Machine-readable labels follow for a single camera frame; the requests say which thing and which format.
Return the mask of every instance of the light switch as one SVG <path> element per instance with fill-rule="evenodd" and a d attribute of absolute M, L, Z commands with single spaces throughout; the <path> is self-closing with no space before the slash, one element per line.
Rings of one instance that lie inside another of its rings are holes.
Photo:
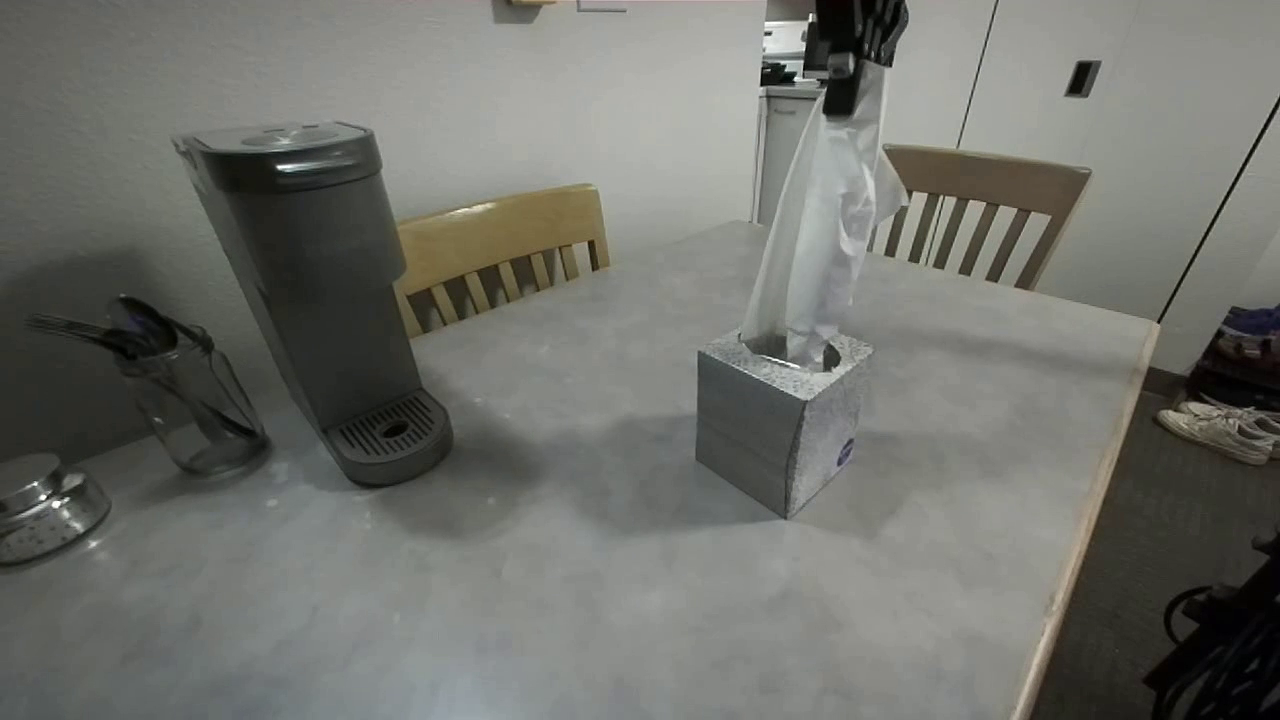
<path fill-rule="evenodd" d="M 627 13 L 631 0 L 576 0 L 579 13 Z"/>

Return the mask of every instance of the metal bowl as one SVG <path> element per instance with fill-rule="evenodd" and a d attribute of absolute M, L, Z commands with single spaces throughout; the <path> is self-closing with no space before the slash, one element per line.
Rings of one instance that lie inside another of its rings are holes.
<path fill-rule="evenodd" d="M 112 513 L 107 490 L 61 454 L 36 452 L 0 462 L 0 563 L 27 563 L 73 547 Z"/>

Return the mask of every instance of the gray table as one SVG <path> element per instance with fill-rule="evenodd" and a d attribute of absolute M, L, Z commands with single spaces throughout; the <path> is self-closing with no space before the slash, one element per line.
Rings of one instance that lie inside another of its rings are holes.
<path fill-rule="evenodd" d="M 286 404 L 238 482 L 86 458 L 107 528 L 0 577 L 0 715 L 1022 710 L 1151 324 L 872 264 L 858 452 L 783 525 L 693 462 L 755 254 L 727 224 L 424 334 L 458 448 L 405 489 L 340 479 Z"/>

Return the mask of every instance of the floor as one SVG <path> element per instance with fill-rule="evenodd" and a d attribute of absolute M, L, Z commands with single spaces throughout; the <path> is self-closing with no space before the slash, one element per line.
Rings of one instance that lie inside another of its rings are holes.
<path fill-rule="evenodd" d="M 1159 613 L 1192 584 L 1243 579 L 1251 536 L 1280 528 L 1280 467 L 1249 467 L 1167 437 L 1145 392 L 1100 513 L 1034 720 L 1151 710 L 1138 675 L 1167 653 Z"/>

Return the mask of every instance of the coffee maker drip tray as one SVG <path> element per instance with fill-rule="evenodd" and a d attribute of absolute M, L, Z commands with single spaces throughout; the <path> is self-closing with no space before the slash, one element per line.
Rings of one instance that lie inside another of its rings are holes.
<path fill-rule="evenodd" d="M 332 422 L 326 448 L 354 482 L 385 489 L 434 467 L 453 427 L 438 401 L 418 392 Z"/>

